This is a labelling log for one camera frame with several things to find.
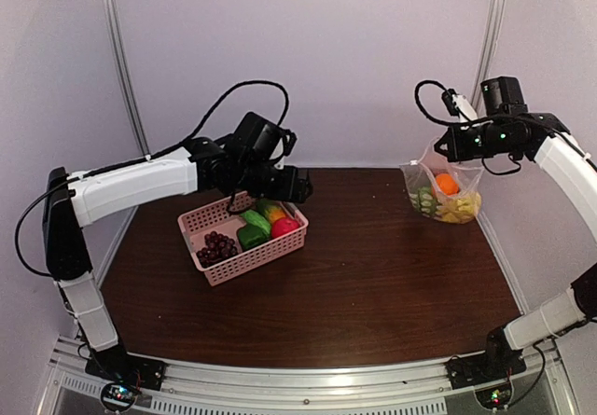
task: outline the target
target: robotic arm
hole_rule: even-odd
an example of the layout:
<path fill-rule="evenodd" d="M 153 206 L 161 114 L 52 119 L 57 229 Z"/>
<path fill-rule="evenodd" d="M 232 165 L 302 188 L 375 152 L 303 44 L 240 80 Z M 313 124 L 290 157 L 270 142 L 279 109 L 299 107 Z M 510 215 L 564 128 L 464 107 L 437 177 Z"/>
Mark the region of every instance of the robotic arm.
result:
<path fill-rule="evenodd" d="M 578 147 L 555 116 L 528 112 L 518 79 L 489 79 L 481 83 L 481 89 L 486 118 L 477 118 L 470 105 L 462 106 L 462 95 L 444 91 L 444 103 L 452 115 L 461 116 L 461 122 L 444 122 L 448 129 L 435 150 L 450 162 L 487 159 L 497 154 L 534 161 L 560 186 L 597 241 L 597 168 L 590 155 Z M 422 107 L 418 97 L 417 104 Z M 451 360 L 447 368 L 452 386 L 476 385 L 504 378 L 509 370 L 523 371 L 520 356 L 524 348 L 597 317 L 596 291 L 597 264 L 539 309 L 489 333 L 484 353 L 465 361 Z"/>
<path fill-rule="evenodd" d="M 118 335 L 93 277 L 82 228 L 104 216 L 174 195 L 217 188 L 237 189 L 256 198 L 304 202 L 312 194 L 309 175 L 283 166 L 297 138 L 255 113 L 236 131 L 219 140 L 186 139 L 176 150 L 156 159 L 132 160 L 91 174 L 49 175 L 43 217 L 48 271 L 67 309 L 75 316 L 90 347 L 86 371 L 105 379 L 158 390 L 165 365 L 129 355 Z"/>

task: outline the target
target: white wall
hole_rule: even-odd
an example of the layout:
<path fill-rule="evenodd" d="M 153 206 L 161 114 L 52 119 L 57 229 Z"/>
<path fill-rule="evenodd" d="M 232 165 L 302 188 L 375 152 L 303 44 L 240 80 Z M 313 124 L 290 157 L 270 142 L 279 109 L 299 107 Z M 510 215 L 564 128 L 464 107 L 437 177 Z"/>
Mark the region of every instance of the white wall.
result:
<path fill-rule="evenodd" d="M 552 112 L 597 153 L 597 0 L 507 0 L 492 76 L 517 76 L 532 111 Z M 484 211 L 531 308 L 597 262 L 597 248 L 572 204 L 526 162 L 522 173 L 486 176 Z M 559 341 L 581 406 L 594 414 L 597 325 Z"/>
<path fill-rule="evenodd" d="M 437 128 L 413 101 L 424 78 L 472 90 L 488 0 L 117 0 L 132 83 L 155 151 L 232 84 L 278 80 L 302 165 L 396 166 Z M 277 119 L 276 90 L 236 92 L 206 126 L 247 110 Z M 442 110 L 438 93 L 429 106 Z"/>
<path fill-rule="evenodd" d="M 0 0 L 0 403 L 29 413 L 59 332 L 72 322 L 51 280 L 18 263 L 12 234 L 45 190 L 50 169 L 88 169 L 137 154 L 115 73 L 101 0 Z M 30 263 L 45 268 L 41 213 L 22 232 Z M 123 220 L 86 232 L 100 264 Z"/>

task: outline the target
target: ventilation grille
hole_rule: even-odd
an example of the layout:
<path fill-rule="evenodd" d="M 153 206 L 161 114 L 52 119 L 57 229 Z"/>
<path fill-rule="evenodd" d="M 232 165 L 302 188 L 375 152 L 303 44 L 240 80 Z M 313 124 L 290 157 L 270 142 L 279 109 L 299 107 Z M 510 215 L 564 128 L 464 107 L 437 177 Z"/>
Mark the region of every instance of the ventilation grille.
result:
<path fill-rule="evenodd" d="M 192 403 L 172 402 L 165 399 L 153 398 L 151 402 L 152 412 L 162 415 L 274 415 L 276 413 L 299 413 L 295 410 L 276 411 L 231 411 L 206 408 Z M 313 415 L 447 415 L 446 403 L 443 398 L 434 399 L 411 404 L 400 404 L 398 406 L 384 408 L 384 410 L 371 410 L 362 412 L 350 412 L 348 410 L 330 410 L 320 412 L 309 411 Z"/>
<path fill-rule="evenodd" d="M 95 382 L 85 380 L 79 376 L 66 375 L 62 383 L 62 387 L 80 394 L 87 394 L 89 396 L 100 397 L 102 387 Z"/>

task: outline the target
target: plastic bag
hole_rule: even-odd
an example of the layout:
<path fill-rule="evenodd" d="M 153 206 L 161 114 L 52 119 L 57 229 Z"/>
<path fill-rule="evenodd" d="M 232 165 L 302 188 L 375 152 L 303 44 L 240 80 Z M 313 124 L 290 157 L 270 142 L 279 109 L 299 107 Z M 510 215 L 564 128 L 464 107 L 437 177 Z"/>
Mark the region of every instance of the plastic bag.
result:
<path fill-rule="evenodd" d="M 434 140 L 418 160 L 400 165 L 412 207 L 437 221 L 464 224 L 477 217 L 481 196 L 477 192 L 482 167 L 464 167 L 448 161 L 434 151 Z M 448 173 L 458 185 L 450 196 L 437 185 L 438 174 Z"/>

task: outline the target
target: dark wood surface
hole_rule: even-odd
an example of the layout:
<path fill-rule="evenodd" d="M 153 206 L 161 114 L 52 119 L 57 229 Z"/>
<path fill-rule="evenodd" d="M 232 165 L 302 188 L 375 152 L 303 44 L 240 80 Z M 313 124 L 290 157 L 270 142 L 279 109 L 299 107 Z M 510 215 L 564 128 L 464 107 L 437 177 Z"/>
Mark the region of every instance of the dark wood surface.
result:
<path fill-rule="evenodd" d="M 342 367 L 468 353 L 518 315 L 476 222 L 421 217 L 399 170 L 315 170 L 305 247 L 210 287 L 177 217 L 141 207 L 103 285 L 131 352 L 219 365 Z"/>

